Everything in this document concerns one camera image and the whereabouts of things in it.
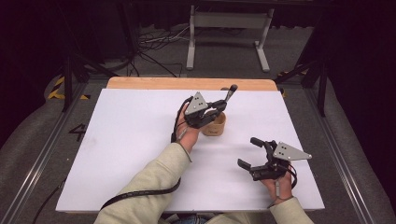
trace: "metal bracket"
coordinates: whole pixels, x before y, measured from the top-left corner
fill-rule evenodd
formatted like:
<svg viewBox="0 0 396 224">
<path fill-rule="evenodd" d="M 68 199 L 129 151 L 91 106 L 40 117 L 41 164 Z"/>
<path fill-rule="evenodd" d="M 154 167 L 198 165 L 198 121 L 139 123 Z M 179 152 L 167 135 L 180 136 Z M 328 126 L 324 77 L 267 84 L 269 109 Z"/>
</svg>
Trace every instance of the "metal bracket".
<svg viewBox="0 0 396 224">
<path fill-rule="evenodd" d="M 207 103 L 200 92 L 195 93 L 194 98 L 192 98 L 189 106 L 186 109 L 185 114 L 190 115 L 200 110 L 206 110 Z"/>
<path fill-rule="evenodd" d="M 279 142 L 274 151 L 274 157 L 284 161 L 299 161 L 312 159 L 312 155 L 301 151 L 295 147 Z"/>
</svg>

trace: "white table surface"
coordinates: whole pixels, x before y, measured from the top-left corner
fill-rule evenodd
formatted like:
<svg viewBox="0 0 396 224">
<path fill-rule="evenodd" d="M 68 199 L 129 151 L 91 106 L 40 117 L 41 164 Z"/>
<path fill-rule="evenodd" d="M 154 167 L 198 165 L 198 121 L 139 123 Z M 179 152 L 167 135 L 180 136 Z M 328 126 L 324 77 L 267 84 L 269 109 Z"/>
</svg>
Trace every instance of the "white table surface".
<svg viewBox="0 0 396 224">
<path fill-rule="evenodd" d="M 103 89 L 56 211 L 98 212 L 170 143 L 177 110 L 197 90 Z M 200 91 L 207 102 L 226 91 Z M 302 149 L 279 91 L 237 91 L 228 102 L 222 136 L 200 133 L 192 164 L 167 212 L 262 211 L 271 199 L 259 181 L 237 165 L 266 163 L 265 149 L 251 137 Z M 293 195 L 304 209 L 323 209 L 307 161 L 294 161 L 298 183 Z"/>
</svg>

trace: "metal stand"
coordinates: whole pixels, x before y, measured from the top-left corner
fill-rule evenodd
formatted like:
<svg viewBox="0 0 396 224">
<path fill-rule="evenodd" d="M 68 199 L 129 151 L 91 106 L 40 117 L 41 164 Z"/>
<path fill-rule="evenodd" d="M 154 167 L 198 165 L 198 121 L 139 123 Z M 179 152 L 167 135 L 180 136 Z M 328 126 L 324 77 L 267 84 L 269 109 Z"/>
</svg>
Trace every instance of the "metal stand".
<svg viewBox="0 0 396 224">
<path fill-rule="evenodd" d="M 311 63 L 307 63 L 304 65 L 300 65 L 293 70 L 289 71 L 286 75 L 282 77 L 277 77 L 274 79 L 276 84 L 280 84 L 283 81 L 288 80 L 291 77 L 294 77 L 301 72 L 309 69 L 306 73 L 305 77 L 301 81 L 301 84 L 304 88 L 312 88 L 315 82 L 319 80 L 319 89 L 318 89 L 318 110 L 322 117 L 325 117 L 324 114 L 324 100 L 326 94 L 326 84 L 327 84 L 327 75 L 328 75 L 328 68 L 326 60 L 318 60 L 313 61 Z"/>
<path fill-rule="evenodd" d="M 270 67 L 262 49 L 268 29 L 273 18 L 274 10 L 270 9 L 268 13 L 248 14 L 248 13 L 217 13 L 217 12 L 198 12 L 195 7 L 191 6 L 190 15 L 190 44 L 187 55 L 187 70 L 194 67 L 195 55 L 195 27 L 228 27 L 228 28 L 245 28 L 245 29 L 262 29 L 260 41 L 255 41 L 255 48 L 259 56 L 263 72 L 269 72 Z"/>
<path fill-rule="evenodd" d="M 74 35 L 68 29 L 68 21 L 62 18 L 62 10 L 57 7 L 56 3 L 45 4 L 43 1 L 40 5 L 46 13 L 48 20 L 52 21 L 52 26 L 57 32 L 58 40 L 60 41 L 60 48 L 64 56 L 64 109 L 65 112 L 73 102 L 73 75 L 77 82 L 88 82 L 90 75 L 88 74 L 85 65 L 89 65 L 94 70 L 105 74 L 108 77 L 117 77 L 118 75 L 104 68 L 102 65 L 84 57 L 77 47 Z M 125 8 L 127 1 L 116 2 L 117 11 L 120 15 L 120 23 L 122 31 L 124 32 L 125 40 L 128 46 L 128 59 L 132 60 L 134 57 L 134 43 L 133 34 L 131 31 L 131 24 L 129 23 Z"/>
</svg>

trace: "black cable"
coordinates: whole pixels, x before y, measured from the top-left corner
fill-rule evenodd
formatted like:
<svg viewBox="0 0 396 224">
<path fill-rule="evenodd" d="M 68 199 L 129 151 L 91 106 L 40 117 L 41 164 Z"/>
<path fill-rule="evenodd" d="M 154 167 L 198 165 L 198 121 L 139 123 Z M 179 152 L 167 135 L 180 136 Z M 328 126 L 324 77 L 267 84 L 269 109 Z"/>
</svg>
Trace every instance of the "black cable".
<svg viewBox="0 0 396 224">
<path fill-rule="evenodd" d="M 132 61 L 131 59 L 128 59 L 126 62 L 123 62 L 123 63 L 121 63 L 121 64 L 115 65 L 115 66 L 113 66 L 113 67 L 107 67 L 106 69 L 107 69 L 108 71 L 110 71 L 110 72 L 119 71 L 119 70 L 121 70 L 122 68 L 128 66 L 128 64 L 129 64 L 131 61 Z M 87 71 L 88 71 L 89 73 L 91 73 L 91 74 L 100 74 L 100 73 L 101 73 L 101 72 L 99 72 L 99 71 L 96 70 L 96 69 L 91 69 L 91 68 L 87 68 L 87 67 L 86 67 L 86 69 L 87 69 Z"/>
<path fill-rule="evenodd" d="M 168 71 L 170 74 L 172 74 L 174 77 L 177 77 L 171 70 L 169 70 L 168 68 L 166 68 L 165 66 L 163 66 L 161 63 L 159 63 L 158 61 L 156 61 L 155 59 L 151 58 L 150 56 L 148 56 L 147 54 L 140 52 L 140 54 L 145 55 L 146 57 L 150 58 L 152 61 L 154 61 L 156 64 L 158 64 L 159 66 L 161 66 L 163 69 L 165 69 L 166 71 Z"/>
<path fill-rule="evenodd" d="M 133 63 L 131 63 L 131 66 L 134 68 L 133 70 L 131 70 L 131 73 L 129 74 L 129 76 L 132 74 L 132 72 L 135 70 L 136 71 L 136 74 L 137 74 L 137 76 L 138 77 L 140 77 L 140 74 L 139 74 L 139 71 L 137 71 L 137 68 L 134 66 L 134 64 Z"/>
<path fill-rule="evenodd" d="M 159 35 L 157 35 L 157 37 L 154 37 L 154 34 L 155 34 L 155 33 L 159 33 L 159 32 L 161 32 L 161 33 L 160 33 Z M 158 31 L 147 32 L 147 33 L 141 34 L 140 36 L 142 36 L 142 35 L 150 35 L 151 38 L 150 38 L 149 40 L 151 40 L 151 39 L 161 38 L 161 36 L 162 36 L 164 33 L 166 33 L 166 31 L 158 30 Z"/>
<path fill-rule="evenodd" d="M 185 122 L 187 122 L 186 120 L 184 120 L 183 122 L 179 123 L 176 127 L 176 130 L 178 129 L 178 127 L 180 127 L 180 125 L 184 124 Z"/>
<path fill-rule="evenodd" d="M 151 35 L 152 38 L 143 38 L 140 37 L 140 44 L 145 44 L 145 46 L 139 45 L 139 47 L 141 49 L 144 49 L 145 51 L 150 50 L 150 49 L 154 49 L 154 50 L 158 50 L 158 49 L 162 49 L 163 47 L 167 46 L 168 44 L 171 43 L 175 43 L 177 41 L 179 41 L 181 39 L 181 37 L 183 37 L 186 33 L 187 33 L 187 29 L 188 27 L 182 29 L 182 30 L 178 30 L 178 31 L 174 31 L 174 32 L 169 32 L 167 35 L 162 36 L 165 32 L 162 32 L 160 35 L 158 35 L 157 37 L 154 38 L 154 35 Z"/>
<path fill-rule="evenodd" d="M 157 61 L 155 61 L 155 62 L 152 62 L 152 61 L 150 61 L 150 60 L 148 60 L 148 59 L 146 59 L 146 58 L 144 58 L 144 57 L 142 57 L 141 55 L 139 55 L 140 56 L 140 58 L 142 58 L 143 60 L 145 60 L 145 61 L 147 61 L 147 62 L 149 62 L 149 63 L 155 63 L 155 64 L 158 64 L 158 65 L 178 65 L 179 67 L 180 67 L 180 69 L 179 69 L 179 71 L 178 71 L 178 77 L 181 77 L 181 71 L 183 70 L 183 64 L 182 63 L 159 63 L 159 62 L 157 62 Z"/>
<path fill-rule="evenodd" d="M 97 63 L 94 63 L 94 62 L 91 61 L 90 59 L 85 58 L 85 57 L 82 56 L 82 55 L 79 55 L 79 54 L 77 54 L 77 53 L 74 53 L 74 54 L 73 54 L 73 57 L 76 58 L 76 59 L 78 59 L 78 60 L 80 60 L 80 61 L 83 62 L 83 63 L 88 64 L 88 65 L 91 66 L 92 68 L 94 68 L 94 69 L 96 69 L 97 71 L 99 71 L 99 72 L 101 72 L 101 73 L 107 75 L 108 77 L 118 77 L 118 76 L 119 76 L 119 75 L 117 75 L 117 74 L 115 74 L 115 73 L 113 73 L 113 72 L 107 70 L 105 67 L 103 67 L 103 66 L 101 66 L 101 65 L 99 65 L 99 64 L 97 64 Z"/>
<path fill-rule="evenodd" d="M 41 211 L 43 210 L 44 206 L 46 206 L 47 202 L 50 200 L 50 198 L 56 193 L 56 191 L 58 191 L 58 189 L 60 189 L 63 185 L 64 182 L 66 181 L 66 178 L 61 182 L 60 185 L 58 185 L 58 187 L 56 187 L 56 189 L 49 195 L 49 197 L 46 199 L 46 201 L 44 201 L 40 208 L 38 209 L 37 213 L 35 214 L 35 219 L 33 220 L 32 224 L 35 224 L 35 222 L 38 219 L 38 216 L 40 215 Z"/>
<path fill-rule="evenodd" d="M 106 208 L 107 206 L 119 202 L 124 199 L 129 199 L 133 197 L 138 197 L 138 196 L 148 196 L 148 195 L 160 195 L 160 194 L 168 194 L 172 193 L 173 191 L 178 189 L 178 186 L 180 186 L 180 179 L 177 181 L 177 183 L 170 189 L 149 189 L 149 190 L 138 190 L 138 191 L 131 191 L 128 193 L 123 193 L 120 195 L 117 195 L 116 197 L 111 198 L 108 200 L 100 210 Z"/>
<path fill-rule="evenodd" d="M 191 96 L 191 97 L 189 97 L 188 99 L 186 99 L 186 100 L 183 102 L 183 104 L 181 104 L 180 109 L 177 111 L 177 116 L 176 116 L 175 125 L 174 125 L 174 131 L 173 131 L 172 134 L 171 134 L 171 143 L 174 143 L 174 142 L 176 142 L 176 140 L 177 140 L 177 128 L 178 128 L 177 122 L 178 122 L 178 118 L 180 118 L 181 110 L 183 110 L 183 106 L 184 106 L 186 103 L 191 102 L 192 98 L 193 98 L 193 96 Z"/>
<path fill-rule="evenodd" d="M 285 170 L 286 172 L 289 172 L 294 177 L 293 183 L 291 183 L 291 188 L 294 189 L 294 187 L 296 187 L 296 185 L 297 185 L 297 171 L 291 164 L 289 164 L 289 166 L 291 166 L 291 168 L 293 169 L 294 172 L 287 167 L 278 165 L 278 167 L 280 167 L 282 170 Z"/>
</svg>

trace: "black strap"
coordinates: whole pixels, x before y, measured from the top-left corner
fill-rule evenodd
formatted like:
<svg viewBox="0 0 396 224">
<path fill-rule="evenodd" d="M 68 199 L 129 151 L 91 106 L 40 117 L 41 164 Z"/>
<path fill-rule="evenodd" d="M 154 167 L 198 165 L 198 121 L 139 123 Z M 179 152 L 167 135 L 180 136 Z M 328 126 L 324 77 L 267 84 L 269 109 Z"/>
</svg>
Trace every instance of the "black strap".
<svg viewBox="0 0 396 224">
<path fill-rule="evenodd" d="M 181 107 L 180 107 L 180 109 L 177 111 L 177 116 L 176 116 L 176 120 L 175 120 L 175 125 L 174 125 L 174 131 L 172 132 L 172 135 L 171 135 L 171 143 L 174 143 L 174 142 L 176 142 L 176 140 L 177 140 L 177 122 L 178 122 L 178 118 L 180 117 L 180 114 L 181 114 L 181 110 L 183 109 L 183 106 L 186 104 L 186 103 L 189 103 L 189 102 L 191 102 L 191 100 L 192 100 L 192 96 L 191 97 L 189 97 L 188 99 L 186 99 L 184 102 L 183 102 L 183 104 L 181 105 Z"/>
<path fill-rule="evenodd" d="M 120 195 L 117 195 L 113 197 L 112 199 L 108 200 L 100 210 L 106 208 L 107 206 L 116 203 L 118 201 L 128 199 L 128 198 L 133 198 L 133 197 L 138 197 L 138 196 L 147 196 L 147 195 L 160 195 L 160 194 L 168 194 L 172 193 L 173 191 L 178 189 L 178 186 L 180 186 L 180 179 L 177 181 L 177 183 L 170 189 L 149 189 L 149 190 L 139 190 L 139 191 L 131 191 L 128 193 L 123 193 Z"/>
<path fill-rule="evenodd" d="M 293 183 L 291 183 L 291 188 L 294 189 L 294 187 L 296 187 L 296 185 L 297 185 L 297 171 L 296 171 L 296 169 L 294 169 L 294 167 L 292 165 L 290 165 L 290 166 L 291 166 L 291 168 L 293 169 L 294 172 L 291 169 L 287 168 L 287 167 L 284 167 L 282 165 L 278 165 L 278 167 L 280 167 L 281 169 L 285 170 L 286 172 L 289 172 L 294 177 Z"/>
</svg>

